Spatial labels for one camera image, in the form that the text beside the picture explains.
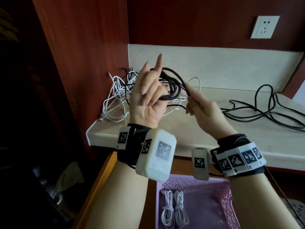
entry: person's right hand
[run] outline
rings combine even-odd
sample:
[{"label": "person's right hand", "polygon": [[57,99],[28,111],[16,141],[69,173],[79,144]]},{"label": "person's right hand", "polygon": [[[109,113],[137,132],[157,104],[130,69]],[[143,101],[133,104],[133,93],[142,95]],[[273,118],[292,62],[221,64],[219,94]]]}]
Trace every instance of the person's right hand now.
[{"label": "person's right hand", "polygon": [[217,103],[187,84],[190,96],[186,106],[186,113],[195,115],[199,127],[210,134],[215,140],[237,134],[238,132],[227,122]]}]

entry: power outlet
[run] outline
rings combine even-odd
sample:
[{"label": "power outlet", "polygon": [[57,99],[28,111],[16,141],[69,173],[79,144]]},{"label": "power outlet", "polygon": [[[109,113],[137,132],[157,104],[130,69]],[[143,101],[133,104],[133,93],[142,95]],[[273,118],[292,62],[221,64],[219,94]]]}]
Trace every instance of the power outlet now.
[{"label": "power outlet", "polygon": [[258,16],[251,38],[271,38],[280,16]]}]

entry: person's left hand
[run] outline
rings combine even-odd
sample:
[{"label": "person's left hand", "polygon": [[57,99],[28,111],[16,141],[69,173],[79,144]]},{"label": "person's left hand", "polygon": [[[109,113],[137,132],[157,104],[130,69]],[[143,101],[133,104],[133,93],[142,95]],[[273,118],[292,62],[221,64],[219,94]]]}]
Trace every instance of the person's left hand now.
[{"label": "person's left hand", "polygon": [[168,101],[159,100],[167,95],[167,90],[159,82],[162,71],[162,55],[157,59],[154,70],[148,63],[144,65],[135,81],[130,96],[130,123],[157,128]]}]

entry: tangled black cable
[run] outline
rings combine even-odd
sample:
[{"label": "tangled black cable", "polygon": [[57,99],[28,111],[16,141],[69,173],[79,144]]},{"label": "tangled black cable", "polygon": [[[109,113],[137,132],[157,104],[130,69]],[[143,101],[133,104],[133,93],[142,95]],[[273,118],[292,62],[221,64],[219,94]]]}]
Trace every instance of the tangled black cable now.
[{"label": "tangled black cable", "polygon": [[[127,76],[130,75],[130,74],[128,74],[130,71],[128,71],[126,69],[124,69],[124,70],[126,72],[126,82],[125,82],[125,91],[126,91],[126,87],[128,85],[134,85],[134,83],[133,84],[127,84]],[[175,76],[178,77],[180,82],[177,79],[167,75],[164,72],[164,70],[172,72]],[[186,88],[185,82],[180,77],[180,75],[177,74],[177,72],[175,72],[174,70],[172,70],[170,68],[167,68],[167,67],[163,67],[159,81],[161,83],[167,83],[169,85],[169,88],[170,88],[169,94],[160,97],[159,98],[160,100],[174,100],[174,99],[176,99],[180,95],[182,89],[185,90],[187,95],[189,96],[189,92],[188,92],[188,90]],[[263,111],[261,111],[261,110],[259,110],[257,108],[257,94],[261,90],[261,88],[263,88],[265,86],[270,87],[271,92],[270,92],[270,97],[269,97],[269,101],[268,101],[268,110],[263,112]],[[256,120],[258,120],[258,119],[260,119],[262,117],[266,117],[267,119],[271,120],[272,122],[274,122],[276,124],[279,124],[279,125],[281,125],[283,127],[290,128],[290,129],[297,130],[297,131],[301,131],[301,132],[305,132],[305,124],[302,123],[301,121],[299,121],[298,119],[295,119],[295,118],[293,118],[291,116],[288,116],[288,115],[285,115],[285,114],[273,111],[273,109],[276,107],[276,104],[278,104],[282,108],[288,109],[288,110],[290,110],[292,112],[295,112],[295,113],[305,117],[304,113],[299,112],[299,111],[294,110],[294,109],[291,109],[291,108],[287,108],[287,107],[283,106],[282,104],[280,104],[280,102],[278,101],[277,93],[274,92],[273,87],[271,85],[269,85],[269,84],[264,84],[264,85],[260,86],[257,89],[257,91],[255,93],[255,96],[254,96],[254,106],[251,105],[251,104],[239,101],[239,100],[229,100],[229,102],[231,104],[233,104],[233,107],[230,108],[230,109],[221,108],[221,110],[222,110],[223,114],[226,117],[228,117],[229,119],[232,119],[234,121],[248,123],[248,122],[256,121]],[[235,103],[244,104],[245,106],[237,108]],[[167,105],[167,107],[170,107],[170,106],[182,107],[182,108],[186,109],[185,106],[180,105],[180,104],[169,104],[169,105]],[[256,114],[256,115],[253,115],[253,116],[240,117],[240,116],[236,116],[236,115],[233,115],[233,114],[230,113],[232,111],[236,111],[236,110],[239,110],[239,109],[253,109],[255,112],[259,112],[259,114]],[[288,124],[282,123],[282,122],[276,120],[273,117],[273,115],[279,115],[279,116],[285,117],[287,119],[290,119],[290,120],[294,121],[295,123],[299,124],[300,127],[292,126],[292,125],[288,125]]]}]

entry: white wall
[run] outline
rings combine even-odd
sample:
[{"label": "white wall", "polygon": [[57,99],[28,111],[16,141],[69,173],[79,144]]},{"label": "white wall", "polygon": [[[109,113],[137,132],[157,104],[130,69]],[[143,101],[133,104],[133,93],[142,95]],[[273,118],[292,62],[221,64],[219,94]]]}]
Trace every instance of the white wall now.
[{"label": "white wall", "polygon": [[293,100],[305,106],[305,80],[299,90],[296,92]]},{"label": "white wall", "polygon": [[[277,92],[284,88],[303,54],[272,50],[130,44],[129,65],[137,71],[146,61],[155,65],[160,53],[163,55],[164,67],[175,70],[185,80],[199,77],[202,87],[254,91],[263,84],[271,84]],[[198,81],[193,80],[191,85],[198,85]]]}]

